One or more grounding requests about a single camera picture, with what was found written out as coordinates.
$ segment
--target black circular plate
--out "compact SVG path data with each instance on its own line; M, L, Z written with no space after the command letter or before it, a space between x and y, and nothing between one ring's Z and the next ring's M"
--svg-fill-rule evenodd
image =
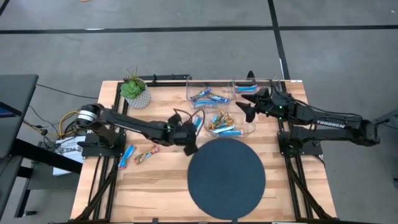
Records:
M188 189L193 201L215 218L234 220L260 202L266 173L257 154L235 139L215 139L193 155Z

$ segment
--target wire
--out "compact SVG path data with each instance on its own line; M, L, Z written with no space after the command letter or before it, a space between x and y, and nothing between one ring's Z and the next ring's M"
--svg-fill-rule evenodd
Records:
M73 116L74 114L78 114L79 111L71 111L69 113L67 113L64 117L61 118L60 123L59 123L59 130L60 130L60 138L62 138L63 134L62 134L62 123L66 120L66 118L68 116Z
M178 114L178 112L183 112L183 113L187 114L189 116L188 121L192 122L192 115L190 113L188 113L188 112L186 112L184 110L176 109L176 108L173 108L173 110L174 110L175 114Z
M27 122L26 120L23 120L23 123L24 123L25 125L28 125L28 127L32 128L33 130L37 131L40 135L43 135L43 129L38 128L38 127L36 127L36 126L34 126L34 125L31 125L31 124L30 124L29 122ZM50 135L53 135L53 136L57 136L57 137L58 137L58 134L56 134L56 133L46 133L46 134L50 134Z
M51 147L45 142L45 140L51 142L51 144L53 144L54 147L51 148ZM45 146L47 147L47 149L56 149L56 150L60 153L60 155L63 156L62 152L59 150L59 148L57 147L57 145L56 145L54 142L52 142L47 136L43 136L43 143L45 144Z
M50 121L44 120L35 110L35 108L33 108L33 106L29 105L29 107L32 109L33 113L36 114L36 116L38 118L40 118L42 121L47 122L48 124L51 124L51 127L53 127L55 129L55 132L57 133L58 137L60 137L60 134L58 133L57 129L55 128L55 125L53 123L51 123Z
M382 125L384 125L384 126L387 126L387 127L389 127L389 128L392 128L392 129L395 129L395 130L398 130L398 128L396 128L396 127L393 127L393 126L391 126L391 125L388 125L388 124L382 124Z
M313 156L315 156L319 161L321 161L323 166L326 168L325 161L323 161L323 159L320 157L320 155L313 155Z
M271 89L275 89L275 86L274 86L272 80L269 80L269 82L270 82L270 84L271 84ZM359 117L360 119L362 119L362 116L359 115L359 114L354 114L354 113L339 113L339 112L333 112L333 111L322 110L322 109L320 109L320 108L311 106L311 105L309 105L308 103L305 103L305 102L303 102L303 101L301 101L301 100L297 100L297 99L295 99L295 98L289 98L289 97L286 97L286 96L282 96L277 90L275 90L275 92L276 92L279 96L281 96L281 97L283 97L283 98L285 98L285 99L292 100L292 101L294 101L294 102L296 102L296 103L298 103L298 104L301 104L302 106L306 106L306 107L312 112L312 114L313 114L313 122L311 123L309 130L311 131L311 130L312 130L312 126L315 126L314 129L312 130L313 132L315 132L315 131L317 130L317 124L316 124L317 120L320 119L320 118L327 118L327 117L324 117L324 116L322 116L322 117L317 117L316 114L315 114L314 109L315 109L315 110L318 110L318 111L321 111L321 112L324 112L324 113L330 113L330 114L340 114L340 115L347 115L347 116L357 116L357 117ZM342 119L342 118L333 118L333 119L339 119L339 120L342 120L342 121L349 121L348 119Z
M203 121L201 122L201 125L200 125L200 127L198 128L197 136L199 135L200 130L201 130L201 128L203 127L203 124L205 123L205 111L204 111L203 109L199 109L199 110L197 110L196 112L194 112L194 113L191 115L191 118L192 118L192 117L194 117L199 111L202 111L202 112L203 112Z
M68 94L68 95L71 95L71 96L77 96L77 97L82 97L82 98L87 98L87 99L94 99L94 100L98 99L98 97L82 96L82 95L77 95L77 94L73 94L73 93L68 93L68 92L65 92L65 91L62 91L62 90L57 90L57 89L54 89L54 88L51 88L51 87L48 87L48 86L45 86L45 85L41 85L41 84L36 84L36 85L44 87L44 88L48 88L50 90L58 91L60 93Z
M91 196L92 196L92 194L93 194L93 188L94 188L95 178L96 178L96 176L97 176L97 170L98 170L98 165L100 164L100 160L101 160L101 156L98 157L97 163L96 163L96 165L95 165L94 177L93 177L93 181L92 181L92 183L91 183L90 195L88 196L88 203L87 203L87 204L90 204L90 201L91 201Z
M70 139L67 139L67 140L65 140L65 141L63 141L63 142L61 142L61 143L58 143L58 144L61 145L61 144L65 143L65 142L67 142L67 141L70 141L70 140L72 140L72 139L75 139L76 137L77 137L77 135L74 136L74 137L71 137Z

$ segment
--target black robotic arm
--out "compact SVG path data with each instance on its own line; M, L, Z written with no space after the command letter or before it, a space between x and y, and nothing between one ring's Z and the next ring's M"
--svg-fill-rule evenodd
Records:
M163 146L185 146L186 155L197 152L196 127L192 122L181 122L181 116L174 114L168 122L142 121L130 116L119 114L101 104L85 105L81 107L77 124L84 129L92 130L99 136L100 143L112 148L119 137L119 133L108 129L107 124L140 133L145 138Z
M252 95L242 95L243 98L254 103L236 102L246 113L246 121L252 122L256 113L264 113L282 121L289 121L290 127L288 145L302 148L308 141L351 141L357 145L373 146L380 143L377 135L377 126L372 122L362 119L361 116L351 113L335 113L324 111L292 97L291 94L276 90L271 85L262 88ZM322 125L335 129L312 129L312 126Z

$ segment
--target butcher block tabletop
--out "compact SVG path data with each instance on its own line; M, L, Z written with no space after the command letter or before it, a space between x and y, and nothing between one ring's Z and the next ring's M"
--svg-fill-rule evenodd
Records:
M307 102L304 85L299 81L285 81L288 93L298 100ZM98 103L111 108L118 86L118 81L104 81L99 93ZM184 86L149 87L151 103L144 109L127 110L127 115L144 121L167 121L174 114L173 108L193 113L195 110L186 99ZM236 95L237 101L248 102ZM121 98L119 112L123 106ZM230 110L240 110L234 103ZM256 130L245 138L237 138L250 146L259 156L266 173L266 189L258 206L240 222L295 221L292 199L284 157L280 155L277 141L279 131L276 118L267 118L259 114L255 118ZM144 136L127 131L126 146L137 147L127 161L127 169L118 170L114 192L111 222L151 222L158 218L160 222L225 222L207 215L192 200L187 183L187 169L192 156L186 156L182 146L159 146L159 152L142 164L136 165L131 159L140 152L148 151L152 142ZM197 146L214 139L202 129ZM335 217L335 207L331 197L328 179L323 164L314 156L302 156L307 188L316 201L331 216ZM80 180L76 191L71 218L76 218L87 206L91 183L95 172L97 157L84 160ZM113 163L110 159L108 170ZM98 188L103 159L100 161L93 188L93 195ZM108 190L105 192L99 218L104 218ZM302 194L297 189L300 211L303 217L305 207Z

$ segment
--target black cable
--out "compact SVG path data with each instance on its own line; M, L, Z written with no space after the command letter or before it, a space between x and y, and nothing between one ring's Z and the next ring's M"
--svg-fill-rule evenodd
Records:
M54 149L56 149L60 153L60 155L63 156L62 152L59 150L57 145L54 142L52 142L47 136L43 136L43 143L45 144L47 149L51 149L51 147L45 142L45 140L47 140L48 142L51 142L51 144L54 145Z
M54 128L55 132L57 133L58 137L60 136L60 133L58 133L57 129L55 128L55 124L51 123L50 121L47 121L45 119L43 119L35 110L35 108L33 108L33 106L29 105L29 107L32 109L33 113L36 114L36 116L38 118L40 118L42 121L47 122L48 124L51 124L51 126Z
M91 196L93 194L94 183L95 183L95 179L96 179L96 176L97 176L97 170L98 170L98 165L100 164L100 160L101 160L101 156L98 157L97 163L95 165L93 182L91 183L90 195L88 196L88 203L87 204L90 204Z
M60 93L68 94L68 95L71 95L71 96L77 96L77 97L82 97L82 98L87 98L87 99L95 99L95 100L98 99L98 97L82 96L82 95L77 95L77 94L73 94L73 93L68 93L68 92L65 92L65 91L62 91L62 90L56 90L54 88L51 88L51 87L48 87L48 86L45 86L45 85L41 85L41 84L36 84L36 85L44 87L44 88L48 88L49 90L54 90L54 91L58 91Z
M188 113L188 112L186 112L184 110L176 109L176 108L173 108L173 110L174 110L175 114L178 114L178 112L183 112L183 113L187 114L189 116L188 121L192 122L192 115L190 113Z
M393 127L393 126L390 126L390 125L388 125L388 124L382 124L382 125L385 125L385 126L387 126L387 127L389 127L389 128L392 128L392 129L398 130L398 128L396 128L396 127Z
M199 109L199 110L195 111L195 112L191 115L191 118L192 118L192 117L194 117L199 111L202 111L202 112L203 112L203 121L202 121L200 127L198 128L198 131L197 131L198 134L197 134L197 136L199 135L200 130L201 130L201 128L203 127L203 125L204 125L204 123L205 123L205 111L204 111L203 109Z
M71 128L72 130L71 131L73 131L73 125L74 124L76 124L76 120L74 120L74 121L72 121L70 124L68 124L68 126L65 128L65 130L63 131L64 133L67 133L68 132L68 130L69 130L69 128Z
M323 159L319 155L313 155L313 156L315 156L319 161L321 161L323 166L326 168L325 161L323 161Z
M74 137L71 137L70 139L68 139L68 140L65 140L65 141L63 141L63 142L61 142L61 143L58 143L59 145L61 145L61 144L63 144L64 142L67 142L67 141L70 141L70 140L72 140L72 139L75 139L77 137L77 135L76 136L74 136Z
M271 84L271 89L275 89L275 86L274 86L274 83L272 82L272 80L269 80L269 82L270 82L270 84ZM311 123L309 130L311 131L311 130L312 130L312 126L314 125L315 127L314 127L314 129L312 130L313 132L315 132L315 131L317 130L316 121L317 121L318 119L320 119L320 118L324 118L324 117L317 117L316 114L315 114L314 109L315 109L315 110L318 110L318 111L321 111L321 112L324 112L324 113L330 113L330 114L340 114L340 115L348 115L348 116L357 116L357 117L359 117L360 119L362 119L362 116L359 115L359 114L354 114L354 113L339 113L339 112L333 112L333 111L322 110L322 109L320 109L320 108L311 106L311 105L309 105L308 103L303 102L303 101L301 101L301 100L297 100L297 99L295 99L295 98L288 98L288 97L286 97L286 96L282 96L277 90L275 90L275 92L276 92L279 96L281 96L281 97L283 97L283 98L285 98L285 99L287 99L287 100L293 100L294 102L296 102L296 103L298 103L298 104L301 104L302 106L306 106L306 107L312 112L312 114L313 114L313 122Z

